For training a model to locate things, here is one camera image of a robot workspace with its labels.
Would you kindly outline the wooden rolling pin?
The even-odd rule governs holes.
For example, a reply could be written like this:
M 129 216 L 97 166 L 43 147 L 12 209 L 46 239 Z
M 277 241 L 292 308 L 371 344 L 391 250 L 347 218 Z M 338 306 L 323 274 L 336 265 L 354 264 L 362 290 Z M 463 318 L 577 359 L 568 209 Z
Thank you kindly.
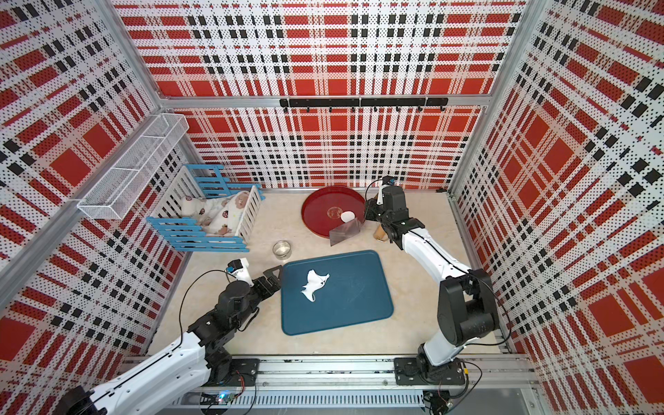
M 373 238 L 381 242 L 389 241 L 389 236 L 387 235 L 387 232 L 382 225 L 379 225 L 376 228 L 375 232 L 373 233 Z

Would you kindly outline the round cut dough wrapper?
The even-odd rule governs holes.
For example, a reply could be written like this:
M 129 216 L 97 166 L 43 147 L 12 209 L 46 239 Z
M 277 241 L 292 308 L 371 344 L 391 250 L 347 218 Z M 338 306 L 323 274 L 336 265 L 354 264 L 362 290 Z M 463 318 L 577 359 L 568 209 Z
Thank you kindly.
M 356 215 L 352 211 L 344 211 L 341 214 L 341 220 L 344 223 L 348 223 L 348 222 L 352 221 L 355 217 L 356 217 Z

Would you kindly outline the white dough piece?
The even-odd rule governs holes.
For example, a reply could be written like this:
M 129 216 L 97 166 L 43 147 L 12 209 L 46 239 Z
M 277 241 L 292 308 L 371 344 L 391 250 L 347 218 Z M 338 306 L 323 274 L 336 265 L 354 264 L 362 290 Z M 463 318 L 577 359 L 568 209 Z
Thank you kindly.
M 329 278 L 329 274 L 320 275 L 315 270 L 309 270 L 307 274 L 307 284 L 303 286 L 301 293 L 308 301 L 314 303 L 316 301 L 316 292 L 325 287 Z

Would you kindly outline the teal plastic tray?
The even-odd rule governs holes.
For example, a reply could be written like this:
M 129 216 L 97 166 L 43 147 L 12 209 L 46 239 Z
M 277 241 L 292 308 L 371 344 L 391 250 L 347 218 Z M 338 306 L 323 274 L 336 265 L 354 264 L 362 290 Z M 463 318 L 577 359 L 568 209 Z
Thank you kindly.
M 329 274 L 311 303 L 301 293 L 309 270 Z M 303 259 L 286 264 L 281 274 L 281 323 L 295 336 L 390 318 L 394 303 L 377 252 L 366 250 Z

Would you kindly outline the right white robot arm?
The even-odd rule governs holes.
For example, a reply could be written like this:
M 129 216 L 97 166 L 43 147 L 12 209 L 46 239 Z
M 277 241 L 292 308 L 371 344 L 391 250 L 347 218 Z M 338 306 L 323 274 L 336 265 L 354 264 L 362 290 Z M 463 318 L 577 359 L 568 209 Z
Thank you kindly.
M 425 225 L 410 216 L 404 190 L 392 176 L 377 183 L 378 193 L 365 200 L 364 219 L 380 224 L 390 242 L 416 259 L 439 288 L 437 324 L 433 337 L 420 345 L 418 375 L 427 383 L 440 383 L 462 367 L 460 353 L 500 328 L 496 296 L 489 275 L 471 269 L 434 240 Z

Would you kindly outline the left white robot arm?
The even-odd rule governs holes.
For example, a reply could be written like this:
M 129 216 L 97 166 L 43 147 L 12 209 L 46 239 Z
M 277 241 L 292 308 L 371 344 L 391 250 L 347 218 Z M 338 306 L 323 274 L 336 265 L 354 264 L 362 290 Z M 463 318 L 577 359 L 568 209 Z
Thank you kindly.
M 259 305 L 281 289 L 282 266 L 249 282 L 230 282 L 211 311 L 199 317 L 159 353 L 104 384 L 65 393 L 55 414 L 156 414 L 167 404 L 230 374 L 232 356 L 225 346 L 247 330 Z

